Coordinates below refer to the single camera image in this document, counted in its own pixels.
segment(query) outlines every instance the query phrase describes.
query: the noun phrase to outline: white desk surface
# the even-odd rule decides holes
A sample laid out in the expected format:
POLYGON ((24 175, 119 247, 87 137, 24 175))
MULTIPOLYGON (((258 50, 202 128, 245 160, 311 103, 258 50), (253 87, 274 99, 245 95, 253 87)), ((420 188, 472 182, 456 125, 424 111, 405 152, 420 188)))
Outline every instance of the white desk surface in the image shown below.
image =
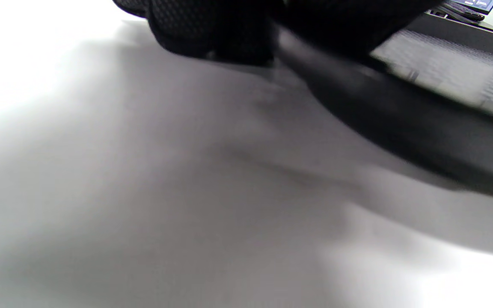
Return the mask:
POLYGON ((493 198, 110 0, 0 8, 0 308, 467 306, 493 198))

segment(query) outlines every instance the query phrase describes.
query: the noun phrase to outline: computer monitor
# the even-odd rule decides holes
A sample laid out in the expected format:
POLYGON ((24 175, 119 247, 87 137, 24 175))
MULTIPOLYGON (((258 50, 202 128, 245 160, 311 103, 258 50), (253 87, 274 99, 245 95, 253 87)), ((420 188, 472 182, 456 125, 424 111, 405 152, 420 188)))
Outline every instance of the computer monitor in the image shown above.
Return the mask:
POLYGON ((489 14, 493 8, 493 0, 452 0, 467 6, 471 10, 489 14))

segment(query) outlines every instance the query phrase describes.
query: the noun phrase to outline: black office chair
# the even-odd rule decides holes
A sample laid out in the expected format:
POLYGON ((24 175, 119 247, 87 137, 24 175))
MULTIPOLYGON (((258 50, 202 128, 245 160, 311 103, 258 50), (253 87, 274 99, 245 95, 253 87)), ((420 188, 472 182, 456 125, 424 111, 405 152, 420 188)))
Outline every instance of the black office chair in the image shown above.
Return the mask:
MULTIPOLYGON (((493 114, 400 78, 389 64, 369 56, 409 24, 425 31, 421 43, 429 44, 422 53, 446 49, 430 41, 446 35, 444 41, 480 47, 464 52, 453 45, 450 54, 471 60, 481 49, 492 54, 493 33, 488 31, 436 17, 431 25, 423 18, 411 23, 441 1, 114 0, 127 12, 145 16, 159 43, 173 53, 201 59, 213 53, 220 60, 259 65, 275 56, 307 82, 333 115, 366 138, 493 194, 493 114), (434 27, 438 24, 454 29, 434 27)), ((406 53, 397 59, 408 58, 408 44, 398 50, 406 53)), ((493 97, 493 87, 489 90, 485 95, 493 97)))
MULTIPOLYGON (((452 23, 460 31, 469 27, 436 21, 452 23)), ((492 113, 399 78, 374 58, 352 58, 314 44, 286 21, 272 23, 272 43, 276 57, 307 82, 327 110, 364 137, 410 162, 493 195, 492 113)))

